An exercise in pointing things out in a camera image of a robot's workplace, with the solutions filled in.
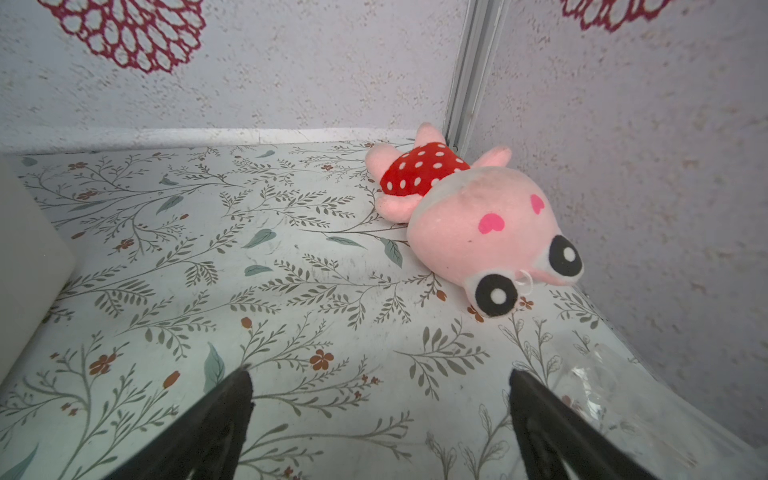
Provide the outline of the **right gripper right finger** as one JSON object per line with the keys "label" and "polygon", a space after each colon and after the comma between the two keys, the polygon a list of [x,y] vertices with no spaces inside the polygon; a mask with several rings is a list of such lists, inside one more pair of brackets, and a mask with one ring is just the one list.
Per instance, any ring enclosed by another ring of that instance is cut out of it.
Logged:
{"label": "right gripper right finger", "polygon": [[530,373],[509,378],[510,415],[530,479],[655,478],[566,406]]}

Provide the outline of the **white plastic storage bin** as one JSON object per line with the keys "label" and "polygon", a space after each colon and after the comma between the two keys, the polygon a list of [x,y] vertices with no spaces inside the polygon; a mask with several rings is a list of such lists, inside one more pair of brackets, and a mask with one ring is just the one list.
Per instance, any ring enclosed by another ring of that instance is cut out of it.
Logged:
{"label": "white plastic storage bin", "polygon": [[7,160],[1,162],[1,377],[73,273],[75,256]]}

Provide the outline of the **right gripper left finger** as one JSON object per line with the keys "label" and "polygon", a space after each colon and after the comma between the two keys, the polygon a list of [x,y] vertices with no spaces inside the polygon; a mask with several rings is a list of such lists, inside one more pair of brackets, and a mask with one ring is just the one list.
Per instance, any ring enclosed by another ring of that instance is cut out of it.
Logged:
{"label": "right gripper left finger", "polygon": [[233,371],[106,478],[232,479],[254,407],[252,395],[249,373]]}

